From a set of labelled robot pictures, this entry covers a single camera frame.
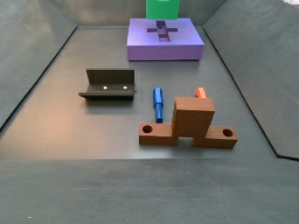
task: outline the blue cylinder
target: blue cylinder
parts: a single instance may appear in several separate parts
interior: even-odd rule
[[[159,87],[153,89],[153,108],[155,122],[161,123],[164,121],[164,95]]]

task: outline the wooden base with holes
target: wooden base with holes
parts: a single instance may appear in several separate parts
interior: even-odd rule
[[[175,98],[172,123],[140,124],[140,144],[175,146],[179,137],[192,137],[195,147],[233,148],[239,140],[233,127],[211,126],[212,99],[207,98],[203,88],[196,89],[196,96]]]

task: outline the black metal bracket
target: black metal bracket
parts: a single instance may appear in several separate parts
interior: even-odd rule
[[[88,90],[79,93],[88,100],[127,98],[133,99],[136,92],[135,69],[87,69]]]

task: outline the gray wall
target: gray wall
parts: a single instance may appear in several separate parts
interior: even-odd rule
[[[299,158],[299,10],[228,0],[203,27],[276,153]]]
[[[128,25],[145,17],[145,0],[52,0],[79,25]],[[227,0],[181,0],[180,18],[203,25]]]
[[[0,128],[76,24],[47,0],[0,0]]]

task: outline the gray floor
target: gray floor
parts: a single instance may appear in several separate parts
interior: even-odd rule
[[[219,55],[201,28],[201,61],[128,62],[127,27],[80,27],[0,136],[0,158],[273,158]],[[128,102],[85,102],[87,68],[135,69],[136,94]],[[233,150],[197,149],[184,138],[177,147],[139,146],[140,122],[155,121],[152,89],[163,88],[164,121],[172,119],[173,97],[205,87],[213,99],[213,125],[231,125]]]

